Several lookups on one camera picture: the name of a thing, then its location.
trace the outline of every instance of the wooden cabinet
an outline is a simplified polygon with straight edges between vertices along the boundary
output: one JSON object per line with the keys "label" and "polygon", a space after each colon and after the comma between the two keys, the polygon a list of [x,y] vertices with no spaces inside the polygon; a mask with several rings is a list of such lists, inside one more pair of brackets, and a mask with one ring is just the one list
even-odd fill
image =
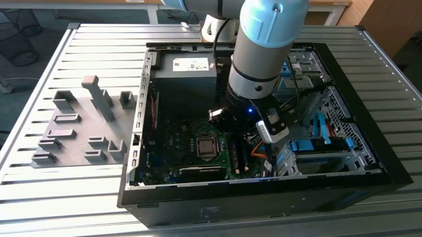
{"label": "wooden cabinet", "polygon": [[353,0],[338,25],[365,26],[393,58],[422,29],[422,0]]}

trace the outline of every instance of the barcode sticker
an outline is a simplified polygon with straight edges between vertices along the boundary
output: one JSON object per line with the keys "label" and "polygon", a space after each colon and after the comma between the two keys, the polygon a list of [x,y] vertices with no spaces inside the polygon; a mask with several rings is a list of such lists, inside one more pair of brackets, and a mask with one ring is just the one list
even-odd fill
{"label": "barcode sticker", "polygon": [[172,60],[172,71],[208,71],[208,58],[175,58]]}
{"label": "barcode sticker", "polygon": [[273,165],[270,164],[270,162],[267,160],[265,161],[263,165],[265,165],[266,169],[270,170],[270,172],[271,172]]}

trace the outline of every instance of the aluminum workbench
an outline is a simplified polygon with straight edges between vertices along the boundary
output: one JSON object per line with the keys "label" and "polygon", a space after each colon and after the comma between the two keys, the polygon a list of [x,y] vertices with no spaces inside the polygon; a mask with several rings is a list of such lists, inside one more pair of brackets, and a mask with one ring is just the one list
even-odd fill
{"label": "aluminum workbench", "polygon": [[146,43],[199,41],[199,37],[178,25],[82,24],[67,30],[0,152],[0,233],[20,237],[422,236],[422,96],[367,32],[355,27],[305,27],[298,41],[329,45],[411,174],[414,183],[399,191],[330,213],[148,230],[116,207],[122,165],[30,166],[56,90],[80,88],[82,77],[98,75],[110,95],[128,90],[138,94]]}

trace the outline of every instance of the label sticker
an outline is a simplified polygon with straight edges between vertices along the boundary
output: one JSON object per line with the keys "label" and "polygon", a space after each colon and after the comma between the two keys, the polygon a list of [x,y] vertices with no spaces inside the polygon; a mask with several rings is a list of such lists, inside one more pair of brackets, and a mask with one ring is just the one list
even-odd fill
{"label": "label sticker", "polygon": [[270,164],[270,162],[267,160],[265,161],[263,165],[265,165],[266,169],[270,170],[270,172],[271,172],[273,165]]}
{"label": "label sticker", "polygon": [[203,208],[200,208],[200,217],[202,218],[211,218],[215,216],[218,211],[219,211],[219,206],[203,207]]}
{"label": "label sticker", "polygon": [[172,61],[174,72],[208,71],[208,58],[176,58]]}

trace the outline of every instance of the table leg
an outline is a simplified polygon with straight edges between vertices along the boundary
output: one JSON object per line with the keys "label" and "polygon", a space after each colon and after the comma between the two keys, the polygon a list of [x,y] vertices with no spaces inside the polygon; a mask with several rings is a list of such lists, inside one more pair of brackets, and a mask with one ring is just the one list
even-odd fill
{"label": "table leg", "polygon": [[330,12],[330,15],[327,17],[327,20],[325,22],[326,26],[335,26],[338,23],[338,20],[342,17],[343,11],[346,9],[346,6],[335,6],[333,11]]}
{"label": "table leg", "polygon": [[60,18],[60,9],[52,9],[54,17]]}
{"label": "table leg", "polygon": [[156,4],[147,4],[150,24],[159,23],[158,9],[159,9],[159,7]]}

